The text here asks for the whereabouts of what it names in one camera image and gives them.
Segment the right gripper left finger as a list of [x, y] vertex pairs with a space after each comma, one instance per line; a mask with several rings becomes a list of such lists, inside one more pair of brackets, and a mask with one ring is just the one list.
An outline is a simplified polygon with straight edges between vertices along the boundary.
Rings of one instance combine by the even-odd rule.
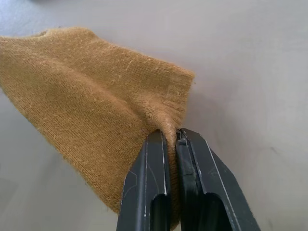
[[125, 178], [116, 231], [170, 231], [171, 211], [167, 142], [156, 130]]

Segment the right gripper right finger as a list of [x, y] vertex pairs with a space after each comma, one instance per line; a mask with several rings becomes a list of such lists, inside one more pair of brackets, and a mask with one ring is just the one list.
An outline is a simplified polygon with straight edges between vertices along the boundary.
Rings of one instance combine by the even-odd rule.
[[261, 231], [237, 179], [197, 132], [177, 131], [181, 231]]

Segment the mustard yellow sock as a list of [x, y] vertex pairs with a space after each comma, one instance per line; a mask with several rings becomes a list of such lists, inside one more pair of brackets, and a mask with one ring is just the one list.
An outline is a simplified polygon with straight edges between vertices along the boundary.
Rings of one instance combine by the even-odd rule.
[[171, 227], [180, 219], [176, 130], [194, 74], [81, 27], [0, 36], [0, 87], [22, 115], [119, 212], [124, 179], [146, 136], [167, 140]]

